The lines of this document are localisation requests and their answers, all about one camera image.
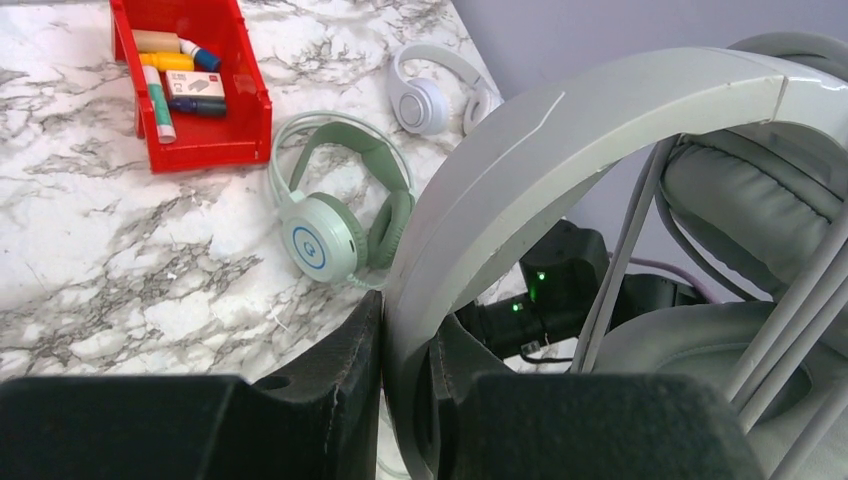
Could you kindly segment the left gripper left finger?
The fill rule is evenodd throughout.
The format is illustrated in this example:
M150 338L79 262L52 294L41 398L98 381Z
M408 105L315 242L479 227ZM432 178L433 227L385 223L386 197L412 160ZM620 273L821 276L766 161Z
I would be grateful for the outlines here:
M255 381L22 377L1 385L5 479L372 479L382 297Z

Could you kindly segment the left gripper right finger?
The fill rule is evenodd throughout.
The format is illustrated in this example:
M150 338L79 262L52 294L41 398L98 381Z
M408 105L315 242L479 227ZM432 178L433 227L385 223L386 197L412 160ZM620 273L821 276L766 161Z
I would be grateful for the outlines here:
M447 317L423 368L438 479L760 479L728 407L664 374L519 374Z

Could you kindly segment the green headphones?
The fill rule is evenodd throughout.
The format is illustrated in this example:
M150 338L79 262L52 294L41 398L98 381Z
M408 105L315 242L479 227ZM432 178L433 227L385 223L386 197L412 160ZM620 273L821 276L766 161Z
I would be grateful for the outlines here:
M286 177L277 160L278 149L290 137L307 131L312 135ZM368 173L388 191L368 229L338 198L324 192L306 195L298 189L314 151L324 145L357 153ZM303 273L323 283L384 288L416 203L410 164L386 133L342 112L296 114L273 136L268 179L282 222L283 244Z

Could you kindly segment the grey white gaming headset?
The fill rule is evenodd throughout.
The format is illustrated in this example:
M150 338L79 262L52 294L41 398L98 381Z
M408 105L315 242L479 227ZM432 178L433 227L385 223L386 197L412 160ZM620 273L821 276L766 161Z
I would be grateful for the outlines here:
M489 115L423 190L385 295L387 395L404 463L413 377L443 318L560 218L623 209L610 271L573 367L719 366L721 390L772 479L847 475L847 45L776 32L727 48L617 59ZM650 211L737 296L610 330L612 297Z

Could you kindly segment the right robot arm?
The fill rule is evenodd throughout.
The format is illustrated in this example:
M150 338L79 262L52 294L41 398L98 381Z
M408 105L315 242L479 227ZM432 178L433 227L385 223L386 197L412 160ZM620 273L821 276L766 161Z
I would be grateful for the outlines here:
M530 364L569 362L569 357L532 355L580 334L610 260L600 232L561 219L519 260L524 293L491 304L473 301L460 308L456 317L499 359L519 356ZM713 301L679 267L641 258L630 262L655 271L624 275L612 329L651 311Z

